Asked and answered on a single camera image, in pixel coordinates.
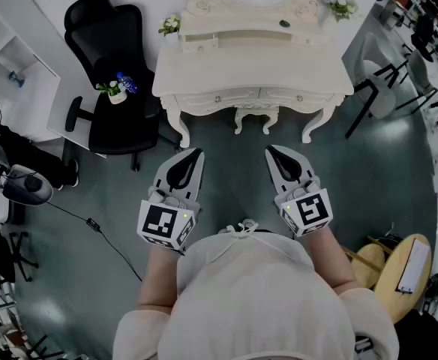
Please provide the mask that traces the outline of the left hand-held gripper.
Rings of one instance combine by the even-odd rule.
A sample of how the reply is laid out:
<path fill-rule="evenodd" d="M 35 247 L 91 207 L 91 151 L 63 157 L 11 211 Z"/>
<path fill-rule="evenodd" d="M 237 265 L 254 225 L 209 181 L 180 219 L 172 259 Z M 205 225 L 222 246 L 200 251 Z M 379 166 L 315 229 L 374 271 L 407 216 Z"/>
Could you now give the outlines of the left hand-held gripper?
<path fill-rule="evenodd" d="M 162 163 L 141 202 L 137 234 L 146 242 L 183 255 L 200 212 L 198 197 L 205 163 L 200 148 L 190 148 Z"/>

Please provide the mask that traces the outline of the cream ornate dressing table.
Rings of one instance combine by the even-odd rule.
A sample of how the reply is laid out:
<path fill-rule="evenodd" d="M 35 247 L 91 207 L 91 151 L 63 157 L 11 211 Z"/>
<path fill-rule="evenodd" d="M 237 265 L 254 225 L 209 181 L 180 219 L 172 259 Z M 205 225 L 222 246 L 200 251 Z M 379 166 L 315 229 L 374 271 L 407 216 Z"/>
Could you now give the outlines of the cream ornate dressing table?
<path fill-rule="evenodd" d="M 191 142 L 183 114 L 237 107 L 310 114 L 301 134 L 309 143 L 311 132 L 354 92 L 328 23 L 321 0 L 187 0 L 178 42 L 160 48 L 152 88 L 181 147 Z M 182 52 L 181 35 L 209 33 L 217 34 L 217 49 Z"/>

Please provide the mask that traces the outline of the white carved stool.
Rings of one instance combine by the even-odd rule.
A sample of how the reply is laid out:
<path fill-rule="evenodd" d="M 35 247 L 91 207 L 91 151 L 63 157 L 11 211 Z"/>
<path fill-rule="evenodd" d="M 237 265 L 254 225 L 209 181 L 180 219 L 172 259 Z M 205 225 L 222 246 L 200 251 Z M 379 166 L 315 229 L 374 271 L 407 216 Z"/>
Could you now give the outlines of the white carved stool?
<path fill-rule="evenodd" d="M 279 116 L 279 108 L 271 107 L 271 108 L 236 108 L 235 111 L 235 134 L 239 135 L 242 132 L 242 120 L 246 116 L 266 116 L 267 121 L 262 126 L 262 132 L 265 135 L 269 135 L 269 128 L 275 125 L 278 121 Z"/>

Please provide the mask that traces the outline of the black office chair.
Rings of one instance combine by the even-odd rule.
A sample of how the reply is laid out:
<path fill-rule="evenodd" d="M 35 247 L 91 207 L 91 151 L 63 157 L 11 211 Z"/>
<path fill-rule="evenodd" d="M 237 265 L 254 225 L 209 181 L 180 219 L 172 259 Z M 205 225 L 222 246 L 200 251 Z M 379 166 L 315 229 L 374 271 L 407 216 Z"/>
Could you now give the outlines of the black office chair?
<path fill-rule="evenodd" d="M 89 121 L 88 149 L 99 155 L 131 154 L 134 171 L 140 168 L 138 154 L 154 148 L 158 140 L 179 151 L 179 142 L 159 131 L 163 110 L 152 94 L 155 74 L 144 58 L 140 9 L 132 4 L 114 6 L 110 0 L 78 0 L 67 9 L 64 27 L 66 44 L 101 92 L 93 112 L 81 109 L 82 97 L 73 99 L 65 130 L 73 131 L 77 119 Z M 118 73 L 130 77 L 138 89 L 114 104 L 103 90 Z"/>

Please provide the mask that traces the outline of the small potted plant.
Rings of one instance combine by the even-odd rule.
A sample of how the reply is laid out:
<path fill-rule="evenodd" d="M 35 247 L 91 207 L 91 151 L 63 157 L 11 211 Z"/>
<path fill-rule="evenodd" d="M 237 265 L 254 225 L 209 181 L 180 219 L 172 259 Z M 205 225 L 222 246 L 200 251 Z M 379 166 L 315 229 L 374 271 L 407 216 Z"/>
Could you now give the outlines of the small potted plant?
<path fill-rule="evenodd" d="M 109 83 L 97 83 L 95 89 L 100 91 L 101 94 L 105 94 L 111 104 L 117 105 L 127 100 L 128 93 L 122 83 L 117 80 L 110 81 Z"/>

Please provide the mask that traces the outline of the blue water bottle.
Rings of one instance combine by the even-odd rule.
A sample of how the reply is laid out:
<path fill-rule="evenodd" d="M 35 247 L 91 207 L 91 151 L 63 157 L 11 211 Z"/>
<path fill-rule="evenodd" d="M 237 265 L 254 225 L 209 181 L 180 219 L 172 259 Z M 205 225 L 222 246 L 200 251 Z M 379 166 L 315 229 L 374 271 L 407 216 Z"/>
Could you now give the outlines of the blue water bottle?
<path fill-rule="evenodd" d="M 118 87 L 121 92 L 129 92 L 131 94 L 137 93 L 137 85 L 136 83 L 127 75 L 118 71 L 116 73 L 116 77 L 118 80 Z"/>

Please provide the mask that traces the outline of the grey chair with black legs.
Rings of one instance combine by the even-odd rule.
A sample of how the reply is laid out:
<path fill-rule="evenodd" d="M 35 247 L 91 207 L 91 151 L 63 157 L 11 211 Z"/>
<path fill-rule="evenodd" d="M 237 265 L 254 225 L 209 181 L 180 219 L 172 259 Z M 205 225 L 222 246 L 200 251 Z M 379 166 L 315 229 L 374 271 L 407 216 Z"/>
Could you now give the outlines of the grey chair with black legs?
<path fill-rule="evenodd" d="M 406 60 L 406 74 L 403 79 L 399 82 L 399 86 L 402 85 L 406 78 L 409 78 L 412 86 L 416 90 L 417 95 L 407 102 L 402 103 L 401 105 L 396 106 L 396 110 L 399 110 L 403 107 L 408 106 L 414 102 L 419 101 L 421 98 L 424 98 L 424 101 L 421 102 L 411 113 L 414 114 L 418 112 L 425 104 L 427 104 L 437 93 L 438 88 L 433 85 L 429 76 L 428 69 L 426 65 L 426 60 L 422 57 L 422 54 L 418 49 L 412 51 L 412 53 L 407 57 Z"/>
<path fill-rule="evenodd" d="M 350 138 L 365 116 L 381 120 L 396 105 L 393 85 L 398 81 L 407 60 L 397 58 L 394 50 L 377 35 L 368 32 L 354 64 L 354 94 L 361 98 L 363 108 L 345 137 Z"/>

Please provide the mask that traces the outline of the round wooden stool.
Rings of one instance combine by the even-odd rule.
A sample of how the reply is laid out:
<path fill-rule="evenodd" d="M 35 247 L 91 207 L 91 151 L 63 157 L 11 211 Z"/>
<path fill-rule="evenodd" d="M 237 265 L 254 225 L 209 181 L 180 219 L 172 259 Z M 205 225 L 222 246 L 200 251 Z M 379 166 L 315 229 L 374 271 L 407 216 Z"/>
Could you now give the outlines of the round wooden stool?
<path fill-rule="evenodd" d="M 358 283 L 367 289 L 373 289 L 386 264 L 384 250 L 378 244 L 366 244 L 356 253 L 342 246 L 348 256 Z"/>

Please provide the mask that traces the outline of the white table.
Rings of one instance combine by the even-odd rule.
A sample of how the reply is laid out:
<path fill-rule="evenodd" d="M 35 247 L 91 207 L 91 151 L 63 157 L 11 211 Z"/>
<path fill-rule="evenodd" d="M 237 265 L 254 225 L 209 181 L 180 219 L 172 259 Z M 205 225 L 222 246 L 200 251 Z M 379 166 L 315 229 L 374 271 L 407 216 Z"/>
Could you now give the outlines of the white table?
<path fill-rule="evenodd" d="M 78 118 L 74 130 L 67 132 L 65 130 L 66 119 L 73 100 L 79 96 L 82 97 L 80 108 L 93 113 L 99 94 L 92 88 L 92 84 L 80 63 L 76 63 L 64 73 L 60 73 L 59 76 L 60 81 L 49 113 L 47 128 L 66 140 L 89 150 L 91 122 Z"/>

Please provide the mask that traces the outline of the person's white top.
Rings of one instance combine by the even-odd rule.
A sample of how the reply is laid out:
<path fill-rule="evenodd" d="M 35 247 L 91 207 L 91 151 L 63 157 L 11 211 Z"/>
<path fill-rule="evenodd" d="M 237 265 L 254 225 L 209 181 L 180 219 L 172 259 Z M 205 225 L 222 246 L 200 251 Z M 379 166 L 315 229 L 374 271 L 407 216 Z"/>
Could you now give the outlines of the person's white top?
<path fill-rule="evenodd" d="M 378 298 L 362 286 L 338 295 L 315 271 L 303 237 L 245 221 L 179 256 L 171 313 L 126 313 L 112 360 L 398 360 L 398 336 Z"/>

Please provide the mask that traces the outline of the white flowers in pot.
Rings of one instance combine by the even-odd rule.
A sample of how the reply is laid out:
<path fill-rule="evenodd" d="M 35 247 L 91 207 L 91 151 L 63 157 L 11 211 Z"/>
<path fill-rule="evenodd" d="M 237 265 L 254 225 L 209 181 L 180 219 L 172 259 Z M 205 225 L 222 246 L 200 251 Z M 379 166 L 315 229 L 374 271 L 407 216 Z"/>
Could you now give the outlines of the white flowers in pot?
<path fill-rule="evenodd" d="M 163 35 L 169 43 L 175 44 L 179 41 L 180 28 L 181 19 L 176 15 L 170 15 L 161 21 L 158 33 Z"/>

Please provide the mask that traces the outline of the round wooden table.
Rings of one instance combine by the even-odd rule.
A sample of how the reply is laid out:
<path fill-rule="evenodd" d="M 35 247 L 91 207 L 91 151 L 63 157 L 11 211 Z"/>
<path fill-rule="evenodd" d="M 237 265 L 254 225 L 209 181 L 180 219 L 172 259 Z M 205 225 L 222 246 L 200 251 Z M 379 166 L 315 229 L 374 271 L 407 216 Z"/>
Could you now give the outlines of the round wooden table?
<path fill-rule="evenodd" d="M 414 239 L 418 239 L 428 245 L 430 252 L 415 292 L 413 294 L 403 294 L 397 292 L 396 288 L 406 266 Z M 431 274 L 431 265 L 431 246 L 428 239 L 421 234 L 407 236 L 389 254 L 379 280 L 374 287 L 374 293 L 388 312 L 393 323 L 398 323 L 402 320 L 422 297 Z"/>

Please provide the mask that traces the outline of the grey rounded device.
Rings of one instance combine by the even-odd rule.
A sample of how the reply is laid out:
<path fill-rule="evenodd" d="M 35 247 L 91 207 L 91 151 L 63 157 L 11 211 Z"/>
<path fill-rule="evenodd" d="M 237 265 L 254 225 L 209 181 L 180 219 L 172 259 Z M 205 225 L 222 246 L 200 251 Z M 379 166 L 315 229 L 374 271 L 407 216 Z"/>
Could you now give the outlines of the grey rounded device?
<path fill-rule="evenodd" d="M 1 193 L 24 206 L 42 206 L 53 197 L 53 186 L 40 173 L 19 164 L 1 179 Z"/>

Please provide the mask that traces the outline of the clipboard with paper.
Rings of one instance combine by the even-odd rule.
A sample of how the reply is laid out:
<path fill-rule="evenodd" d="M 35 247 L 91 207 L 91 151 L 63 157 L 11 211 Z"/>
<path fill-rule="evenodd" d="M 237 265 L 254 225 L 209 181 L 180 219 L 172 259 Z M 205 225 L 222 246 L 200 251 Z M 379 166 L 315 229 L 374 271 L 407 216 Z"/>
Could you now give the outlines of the clipboard with paper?
<path fill-rule="evenodd" d="M 403 274 L 400 277 L 396 291 L 403 294 L 413 294 L 419 283 L 425 267 L 430 248 L 425 243 L 414 239 Z"/>

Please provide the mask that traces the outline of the white shelf unit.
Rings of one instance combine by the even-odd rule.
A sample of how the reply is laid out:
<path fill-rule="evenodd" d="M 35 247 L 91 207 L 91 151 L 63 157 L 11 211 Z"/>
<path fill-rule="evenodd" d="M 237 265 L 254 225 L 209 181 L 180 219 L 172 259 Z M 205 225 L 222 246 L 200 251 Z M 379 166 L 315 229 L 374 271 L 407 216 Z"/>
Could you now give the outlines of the white shelf unit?
<path fill-rule="evenodd" d="M 25 80 L 22 88 L 8 79 L 11 71 Z M 0 13 L 0 124 L 36 143 L 58 139 L 47 122 L 59 81 Z"/>

